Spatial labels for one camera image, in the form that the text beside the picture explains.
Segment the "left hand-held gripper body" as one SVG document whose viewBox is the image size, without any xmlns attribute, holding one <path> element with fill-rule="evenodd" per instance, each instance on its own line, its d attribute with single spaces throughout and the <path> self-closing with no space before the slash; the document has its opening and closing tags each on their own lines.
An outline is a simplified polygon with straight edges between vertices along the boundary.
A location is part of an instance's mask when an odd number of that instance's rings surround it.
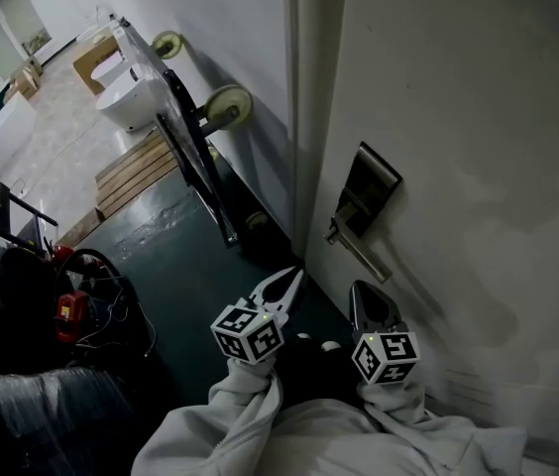
<svg viewBox="0 0 559 476">
<path fill-rule="evenodd" d="M 284 346 L 282 327 L 288 321 L 289 308 L 286 300 L 241 297 L 224 308 L 210 329 L 227 358 L 257 364 Z"/>
</svg>

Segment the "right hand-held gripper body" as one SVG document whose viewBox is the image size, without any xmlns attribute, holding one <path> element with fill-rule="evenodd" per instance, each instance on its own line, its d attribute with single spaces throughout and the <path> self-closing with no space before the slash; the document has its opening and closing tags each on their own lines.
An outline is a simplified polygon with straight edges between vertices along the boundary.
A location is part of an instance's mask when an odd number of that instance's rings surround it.
<svg viewBox="0 0 559 476">
<path fill-rule="evenodd" d="M 403 382 L 421 354 L 411 331 L 368 330 L 360 333 L 351 360 L 367 385 Z"/>
</svg>

